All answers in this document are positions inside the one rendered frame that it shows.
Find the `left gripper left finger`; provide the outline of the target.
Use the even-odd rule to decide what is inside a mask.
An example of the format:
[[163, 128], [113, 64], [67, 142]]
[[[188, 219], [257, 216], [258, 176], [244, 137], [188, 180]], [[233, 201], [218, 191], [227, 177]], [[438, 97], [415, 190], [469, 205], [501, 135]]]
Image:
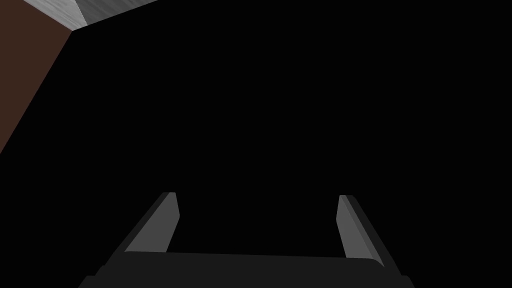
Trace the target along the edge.
[[179, 219], [180, 212], [176, 194], [173, 192], [162, 193], [114, 253], [165, 253]]

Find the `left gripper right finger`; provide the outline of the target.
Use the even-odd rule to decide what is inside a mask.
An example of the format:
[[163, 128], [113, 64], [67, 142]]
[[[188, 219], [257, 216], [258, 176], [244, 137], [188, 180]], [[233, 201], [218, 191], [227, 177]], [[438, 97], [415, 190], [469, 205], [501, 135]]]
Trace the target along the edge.
[[370, 259], [385, 267], [383, 243], [361, 206], [351, 195], [340, 195], [336, 211], [336, 224], [346, 258]]

